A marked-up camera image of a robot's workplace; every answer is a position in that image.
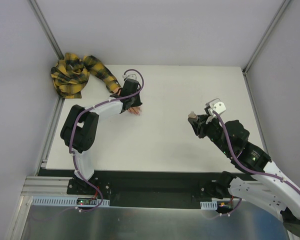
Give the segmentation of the clear nail polish bottle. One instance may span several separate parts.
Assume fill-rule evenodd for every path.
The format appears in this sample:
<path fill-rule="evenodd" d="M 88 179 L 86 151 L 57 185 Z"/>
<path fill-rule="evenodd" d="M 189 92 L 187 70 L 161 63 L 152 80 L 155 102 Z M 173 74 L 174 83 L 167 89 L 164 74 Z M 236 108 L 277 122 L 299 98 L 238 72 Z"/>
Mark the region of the clear nail polish bottle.
<path fill-rule="evenodd" d="M 190 114 L 188 114 L 189 119 L 198 119 L 198 116 L 194 113 L 194 111 L 191 111 Z"/>

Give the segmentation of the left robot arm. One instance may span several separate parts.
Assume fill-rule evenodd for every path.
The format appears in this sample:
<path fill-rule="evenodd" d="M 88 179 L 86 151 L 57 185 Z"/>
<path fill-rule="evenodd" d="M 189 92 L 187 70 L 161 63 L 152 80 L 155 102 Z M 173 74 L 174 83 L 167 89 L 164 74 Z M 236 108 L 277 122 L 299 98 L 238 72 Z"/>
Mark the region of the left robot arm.
<path fill-rule="evenodd" d="M 73 105 L 60 132 L 60 137 L 68 147 L 74 165 L 74 178 L 70 183 L 86 195 L 97 193 L 94 170 L 89 154 L 93 146 L 98 123 L 119 115 L 132 107 L 142 105 L 140 91 L 144 83 L 139 83 L 130 76 L 125 76 L 123 88 L 118 93 L 96 105 L 83 107 Z"/>

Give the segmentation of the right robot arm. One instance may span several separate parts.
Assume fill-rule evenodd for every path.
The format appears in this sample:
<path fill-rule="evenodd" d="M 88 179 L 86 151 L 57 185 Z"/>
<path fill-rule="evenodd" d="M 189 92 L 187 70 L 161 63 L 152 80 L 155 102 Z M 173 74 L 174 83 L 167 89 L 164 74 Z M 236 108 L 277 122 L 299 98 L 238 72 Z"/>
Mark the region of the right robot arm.
<path fill-rule="evenodd" d="M 235 168 L 267 188 L 250 186 L 224 171 L 221 179 L 208 188 L 209 194 L 218 199 L 230 194 L 246 200 L 276 217 L 287 231 L 300 238 L 300 187 L 265 151 L 249 142 L 249 131 L 238 120 L 223 122 L 215 111 L 201 115 L 191 112 L 187 120 L 198 138 L 208 138 Z"/>

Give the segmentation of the mannequin hand with painted nails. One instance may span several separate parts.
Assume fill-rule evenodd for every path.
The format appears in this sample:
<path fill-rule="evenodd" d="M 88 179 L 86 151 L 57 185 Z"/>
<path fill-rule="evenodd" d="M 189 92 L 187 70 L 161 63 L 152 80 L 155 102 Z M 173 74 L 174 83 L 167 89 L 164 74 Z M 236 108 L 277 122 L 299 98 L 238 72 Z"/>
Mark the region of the mannequin hand with painted nails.
<path fill-rule="evenodd" d="M 125 98 L 125 99 L 121 100 L 121 102 L 123 104 L 121 113 L 128 111 L 129 113 L 137 115 L 137 116 L 139 116 L 141 114 L 142 102 L 141 102 L 141 98 L 140 98 L 139 94 L 137 94 L 136 96 L 130 97 L 130 98 Z"/>

